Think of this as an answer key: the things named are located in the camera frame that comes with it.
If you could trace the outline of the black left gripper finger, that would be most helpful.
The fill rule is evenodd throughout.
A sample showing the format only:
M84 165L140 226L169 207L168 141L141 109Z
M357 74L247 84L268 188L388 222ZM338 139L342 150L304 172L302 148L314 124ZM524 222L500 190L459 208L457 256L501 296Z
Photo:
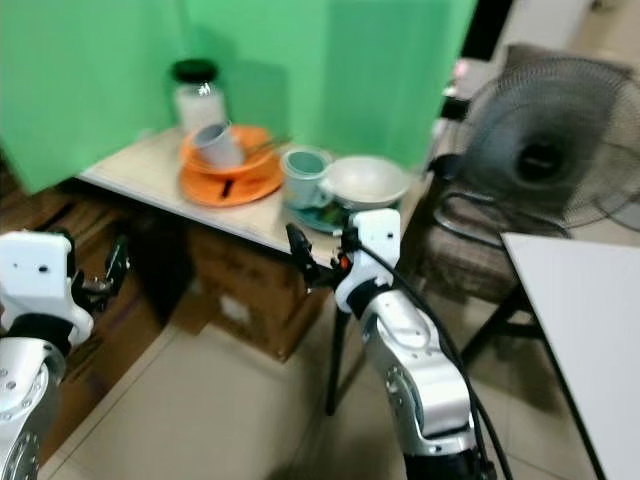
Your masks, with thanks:
M104 271L104 301L109 302L118 296L123 287L125 276L131 270L129 259L129 238L120 234L115 238L113 246L105 262Z

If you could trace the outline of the teal plate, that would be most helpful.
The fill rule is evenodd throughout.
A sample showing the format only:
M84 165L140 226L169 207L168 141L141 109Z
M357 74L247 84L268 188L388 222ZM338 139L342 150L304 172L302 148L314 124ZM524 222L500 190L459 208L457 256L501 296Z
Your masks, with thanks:
M369 206L355 202L344 197L332 197L324 205L303 206L291 196L285 196L284 205L291 211L292 218L301 224L317 232L340 236L349 225L349 218L356 212L378 209L378 206Z

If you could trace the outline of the white bowl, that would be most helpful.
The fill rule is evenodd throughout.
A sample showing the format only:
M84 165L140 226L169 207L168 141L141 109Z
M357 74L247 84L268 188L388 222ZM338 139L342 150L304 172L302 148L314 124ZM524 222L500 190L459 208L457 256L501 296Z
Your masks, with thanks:
M344 209L388 209L401 201L411 187L410 175L385 157L339 157L326 170L321 188Z

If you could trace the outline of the brown cardboard box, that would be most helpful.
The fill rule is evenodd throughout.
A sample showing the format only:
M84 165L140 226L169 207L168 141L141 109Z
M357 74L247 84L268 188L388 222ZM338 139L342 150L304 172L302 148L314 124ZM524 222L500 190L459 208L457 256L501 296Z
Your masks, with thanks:
M195 276L172 319L189 334L216 326L239 342L287 362L321 315L329 293L308 293L300 273L241 238L188 227Z

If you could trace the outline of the pale teal mug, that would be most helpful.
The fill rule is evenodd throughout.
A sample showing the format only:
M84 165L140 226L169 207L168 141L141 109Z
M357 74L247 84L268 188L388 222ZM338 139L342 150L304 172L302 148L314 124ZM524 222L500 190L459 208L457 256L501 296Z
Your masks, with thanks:
M289 209L320 209L333 201L325 187L332 156L320 148L294 146L284 151L280 166L284 173L284 204Z

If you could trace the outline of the black table leg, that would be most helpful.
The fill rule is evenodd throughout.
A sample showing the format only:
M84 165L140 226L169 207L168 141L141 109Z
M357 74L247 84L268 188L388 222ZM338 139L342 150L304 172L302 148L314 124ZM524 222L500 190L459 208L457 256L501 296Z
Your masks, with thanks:
M330 342L329 369L326 376L324 411L326 416L333 416L338 406L338 385L342 374L343 358L346 356L346 338L349 325L349 314L339 306L337 289L333 291L334 325L332 342Z

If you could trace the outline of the large orange plate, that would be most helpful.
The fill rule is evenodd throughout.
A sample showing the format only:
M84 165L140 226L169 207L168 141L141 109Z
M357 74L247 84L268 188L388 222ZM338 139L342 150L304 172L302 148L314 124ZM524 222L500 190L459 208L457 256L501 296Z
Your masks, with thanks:
M224 209L259 201L282 187L278 160L246 175L209 175L180 166L179 187L186 200L211 209Z

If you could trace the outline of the orange bowl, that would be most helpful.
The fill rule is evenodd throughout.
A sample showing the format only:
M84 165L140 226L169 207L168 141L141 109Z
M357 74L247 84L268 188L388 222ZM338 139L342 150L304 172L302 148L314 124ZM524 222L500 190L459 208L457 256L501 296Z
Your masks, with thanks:
M243 152L248 147L260 145L261 142L273 138L268 129L259 127L259 125L232 125L232 128L234 134L236 134L238 145L242 148ZM233 177L233 175L250 174L253 170L262 169L265 164L278 160L278 155L276 155L275 150L253 157L252 160L244 160L244 165L238 166L238 168L225 170L212 169L202 163L196 147L193 146L192 136L193 134L188 134L187 137L183 138L182 143L180 143L179 159L183 161L184 168L191 169L193 172L215 175L215 177Z

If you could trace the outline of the wooden chopstick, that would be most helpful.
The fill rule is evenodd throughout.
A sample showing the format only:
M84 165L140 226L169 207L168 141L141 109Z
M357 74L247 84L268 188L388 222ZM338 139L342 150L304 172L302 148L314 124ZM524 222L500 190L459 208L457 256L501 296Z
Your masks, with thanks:
M269 140L261 142L259 145L246 148L244 150L244 160L252 160L253 157L265 154L265 152L278 150L279 147L288 145L291 141L292 138L288 136L269 138Z

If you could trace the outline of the grey cup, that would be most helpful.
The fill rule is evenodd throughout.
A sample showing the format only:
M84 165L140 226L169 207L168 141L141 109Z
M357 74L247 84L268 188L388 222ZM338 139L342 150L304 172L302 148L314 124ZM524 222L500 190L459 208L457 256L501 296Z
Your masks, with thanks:
M244 165L244 154L229 123L206 125L192 136L193 146L204 165L212 169L234 169Z

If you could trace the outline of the glass jar black lid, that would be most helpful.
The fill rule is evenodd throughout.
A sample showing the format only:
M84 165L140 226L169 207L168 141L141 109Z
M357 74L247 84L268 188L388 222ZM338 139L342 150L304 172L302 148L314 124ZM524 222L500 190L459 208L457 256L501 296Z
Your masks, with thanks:
M189 58L172 65L175 110L184 134L228 123L224 93L218 87L219 76L218 65L209 59Z

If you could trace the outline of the green backdrop screen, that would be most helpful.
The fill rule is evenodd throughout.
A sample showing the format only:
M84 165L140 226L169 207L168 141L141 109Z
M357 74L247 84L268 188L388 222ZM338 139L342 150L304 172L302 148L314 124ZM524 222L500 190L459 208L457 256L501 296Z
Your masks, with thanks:
M178 125L214 61L229 118L404 166L428 154L476 0L3 0L1 142L29 192Z

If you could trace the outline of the black electric fan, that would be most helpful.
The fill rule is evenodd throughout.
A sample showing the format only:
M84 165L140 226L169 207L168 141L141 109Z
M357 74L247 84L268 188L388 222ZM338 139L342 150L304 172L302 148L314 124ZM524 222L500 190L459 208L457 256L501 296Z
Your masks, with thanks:
M563 227L640 230L640 79L589 58L531 60L472 97L454 183Z

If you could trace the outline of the white table black frame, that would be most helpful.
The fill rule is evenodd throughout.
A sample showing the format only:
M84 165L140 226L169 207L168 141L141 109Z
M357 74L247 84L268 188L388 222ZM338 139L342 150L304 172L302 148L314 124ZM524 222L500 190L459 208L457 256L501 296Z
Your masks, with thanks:
M508 233L599 480L640 480L640 247Z

